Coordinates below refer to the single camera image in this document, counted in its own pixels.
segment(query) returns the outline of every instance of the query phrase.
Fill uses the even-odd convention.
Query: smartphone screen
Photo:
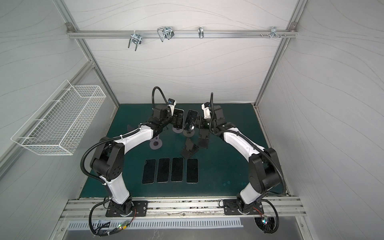
[[[188,110],[187,117],[185,119],[184,130],[186,130],[188,132],[193,131],[193,129],[195,128],[196,119],[197,119],[198,114],[199,113],[195,110],[192,110],[192,109]]]
[[[148,159],[144,162],[143,179],[141,183],[151,184],[155,182],[156,159]]]
[[[187,183],[199,182],[199,161],[196,158],[187,159]]]
[[[172,170],[170,174],[171,182],[182,182],[184,170],[184,158],[174,157],[172,159]]]
[[[157,169],[157,182],[168,182],[170,158],[160,158]]]

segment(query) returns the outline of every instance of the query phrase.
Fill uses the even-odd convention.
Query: white wire basket
[[[73,155],[105,97],[97,85],[66,80],[11,140],[38,155]]]

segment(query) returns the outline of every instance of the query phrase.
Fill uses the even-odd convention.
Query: green table surface
[[[267,147],[255,111],[251,104],[220,104],[225,119],[255,143]],[[185,111],[184,119],[189,109],[203,116],[200,104],[177,104],[176,108]],[[151,104],[122,104],[111,124],[108,137],[119,136],[127,132],[127,125],[136,128],[152,114]],[[208,149],[200,148],[191,158],[199,160],[199,182],[188,184],[185,181],[186,159],[184,160],[184,176],[182,182],[142,184],[144,162],[146,159],[181,157],[180,152],[185,147],[186,137],[172,131],[168,125],[160,134],[162,147],[152,150],[149,141],[143,142],[125,155],[123,179],[133,197],[187,197],[187,196],[227,196],[236,195],[248,184],[248,161],[217,136],[210,134]],[[198,131],[191,140],[197,144]],[[88,178],[80,197],[105,197],[105,188],[99,181]]]

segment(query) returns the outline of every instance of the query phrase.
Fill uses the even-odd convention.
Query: black smartphone
[[[157,168],[157,182],[168,182],[170,158],[160,158]]]
[[[199,161],[196,158],[187,159],[187,183],[199,182]]]
[[[185,119],[184,130],[186,130],[188,132],[193,131],[193,129],[195,128],[196,119],[197,119],[198,114],[199,113],[195,110],[192,110],[192,109],[188,110],[187,117]]]
[[[172,168],[170,173],[171,182],[182,182],[184,171],[184,158],[174,157],[172,159]]]
[[[144,162],[144,171],[142,184],[151,184],[155,182],[156,159],[147,159]]]

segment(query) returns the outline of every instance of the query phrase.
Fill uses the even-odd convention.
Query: wall
[[[308,1],[259,105],[314,239],[384,239],[383,12]]]
[[[297,0],[95,1],[65,0],[81,30],[270,30],[285,29]],[[87,43],[120,103],[150,103],[154,86],[178,103],[256,99],[275,55],[277,39],[128,39]],[[162,98],[156,95],[157,103]]]
[[[0,155],[31,114],[87,62],[76,41],[67,37],[52,1],[8,1],[1,6]],[[101,86],[94,72],[81,82],[85,83]],[[79,169],[81,155],[106,134],[113,111],[108,97],[73,156],[23,152],[0,180],[1,239],[50,236],[67,200],[77,196],[84,180]]]

